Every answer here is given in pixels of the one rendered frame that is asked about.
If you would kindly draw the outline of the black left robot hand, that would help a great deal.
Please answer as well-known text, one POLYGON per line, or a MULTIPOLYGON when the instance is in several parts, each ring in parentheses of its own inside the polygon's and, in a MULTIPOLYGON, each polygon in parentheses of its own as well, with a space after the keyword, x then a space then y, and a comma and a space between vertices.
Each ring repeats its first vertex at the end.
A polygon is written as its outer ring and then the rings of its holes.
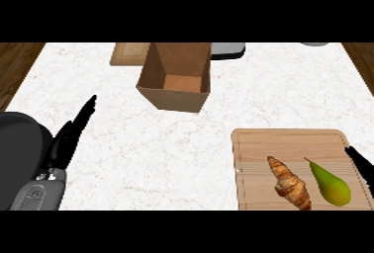
POLYGON ((91 96, 84 103, 78 114, 72 121, 67 121, 50 144, 44 160, 41 162, 41 169, 54 175, 59 171, 66 169, 70 161, 81 132, 85 128, 91 114, 94 113, 95 96, 91 96))

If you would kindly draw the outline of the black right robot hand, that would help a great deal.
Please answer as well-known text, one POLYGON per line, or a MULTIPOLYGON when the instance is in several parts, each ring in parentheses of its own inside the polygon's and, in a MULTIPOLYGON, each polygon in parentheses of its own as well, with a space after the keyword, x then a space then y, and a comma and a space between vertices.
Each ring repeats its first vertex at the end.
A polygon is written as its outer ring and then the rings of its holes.
POLYGON ((374 165, 370 162, 365 159, 365 157, 359 154, 356 149, 351 146, 347 146, 344 148, 344 152, 348 155, 356 169, 359 171, 359 174, 362 178, 365 179, 367 190, 370 193, 370 196, 374 198, 374 165))

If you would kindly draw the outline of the green pear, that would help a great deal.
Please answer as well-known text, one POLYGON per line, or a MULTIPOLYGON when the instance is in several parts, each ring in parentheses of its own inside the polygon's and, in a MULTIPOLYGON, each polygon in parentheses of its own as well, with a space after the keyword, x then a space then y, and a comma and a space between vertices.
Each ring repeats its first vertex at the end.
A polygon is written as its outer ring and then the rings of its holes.
POLYGON ((335 176, 308 158, 304 158, 310 170, 310 184, 320 199, 332 207, 344 207, 351 201, 351 191, 344 180, 335 176))

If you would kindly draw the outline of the pale wooden cutting board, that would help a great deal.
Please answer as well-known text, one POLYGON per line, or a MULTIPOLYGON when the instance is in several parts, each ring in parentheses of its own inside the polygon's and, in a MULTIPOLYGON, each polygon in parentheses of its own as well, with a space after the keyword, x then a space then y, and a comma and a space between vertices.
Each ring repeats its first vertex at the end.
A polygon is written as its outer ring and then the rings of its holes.
POLYGON ((374 211, 365 181, 344 153, 347 145, 345 136, 336 129, 236 129, 231 151, 237 207, 242 210, 297 210, 274 191, 276 177, 267 162, 267 157, 273 156, 305 182, 313 211, 374 211), (320 196, 308 161, 345 182, 350 188, 345 206, 333 206, 320 196))

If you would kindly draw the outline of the brown cardboard box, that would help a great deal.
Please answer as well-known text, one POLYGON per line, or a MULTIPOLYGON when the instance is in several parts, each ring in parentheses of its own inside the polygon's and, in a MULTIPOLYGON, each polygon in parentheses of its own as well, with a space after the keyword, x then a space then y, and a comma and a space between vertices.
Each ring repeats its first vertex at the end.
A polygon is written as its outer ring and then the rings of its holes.
POLYGON ((209 93, 209 43, 152 42, 135 88, 158 110, 197 113, 209 93))

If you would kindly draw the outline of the dark grey round object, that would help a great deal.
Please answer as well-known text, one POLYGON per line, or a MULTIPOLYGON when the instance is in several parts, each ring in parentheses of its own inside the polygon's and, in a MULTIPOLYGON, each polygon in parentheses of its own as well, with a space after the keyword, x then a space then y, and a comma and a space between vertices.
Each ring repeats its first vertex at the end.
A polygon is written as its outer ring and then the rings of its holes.
POLYGON ((25 114, 0 113, 0 211, 5 211, 23 185, 41 173, 53 136, 25 114))

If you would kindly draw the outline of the brown croissant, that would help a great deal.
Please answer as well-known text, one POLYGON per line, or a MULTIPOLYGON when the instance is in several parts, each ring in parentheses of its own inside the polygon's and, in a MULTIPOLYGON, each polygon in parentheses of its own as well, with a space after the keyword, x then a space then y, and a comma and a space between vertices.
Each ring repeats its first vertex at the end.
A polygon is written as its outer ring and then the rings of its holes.
POLYGON ((267 162, 276 178, 274 191, 277 195, 286 199, 299 211, 308 211, 311 209, 311 200, 305 182, 273 156, 267 157, 267 162))

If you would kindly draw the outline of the tan flat mat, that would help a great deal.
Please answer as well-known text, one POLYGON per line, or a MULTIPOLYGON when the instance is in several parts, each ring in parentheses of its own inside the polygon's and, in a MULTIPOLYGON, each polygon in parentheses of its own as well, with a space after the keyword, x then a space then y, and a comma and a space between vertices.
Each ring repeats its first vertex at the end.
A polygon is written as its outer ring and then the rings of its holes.
POLYGON ((140 66, 149 50, 147 42, 118 42, 113 46, 109 64, 140 66))

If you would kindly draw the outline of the grey and black appliance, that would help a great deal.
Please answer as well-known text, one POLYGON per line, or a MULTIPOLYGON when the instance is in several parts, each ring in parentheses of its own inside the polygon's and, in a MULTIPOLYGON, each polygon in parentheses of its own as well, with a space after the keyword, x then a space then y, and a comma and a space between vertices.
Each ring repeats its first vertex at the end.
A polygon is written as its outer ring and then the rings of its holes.
POLYGON ((214 42, 211 44, 211 60, 236 59, 243 55, 243 42, 214 42))

